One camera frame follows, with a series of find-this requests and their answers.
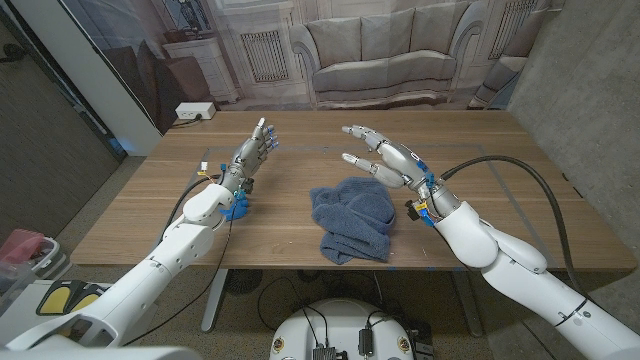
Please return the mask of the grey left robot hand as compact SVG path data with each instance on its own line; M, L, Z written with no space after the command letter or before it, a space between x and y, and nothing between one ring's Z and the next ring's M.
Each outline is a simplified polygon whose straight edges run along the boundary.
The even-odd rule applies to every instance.
M253 176L268 154L278 145L278 136L273 125L266 125L262 117L252 134L234 151L225 174L219 184L229 191L244 190L250 193L253 188Z

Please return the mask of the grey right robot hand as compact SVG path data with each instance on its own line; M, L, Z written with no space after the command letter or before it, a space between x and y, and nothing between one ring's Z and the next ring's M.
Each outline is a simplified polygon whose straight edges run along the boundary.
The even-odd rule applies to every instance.
M347 163L371 174L389 188L407 187L418 195L418 202L426 204L426 211L434 222L443 220L461 206L461 201L437 180L426 163L411 149L396 143L374 129L351 125L342 131L364 141L369 152L381 156L382 164L370 162L353 154L343 153Z

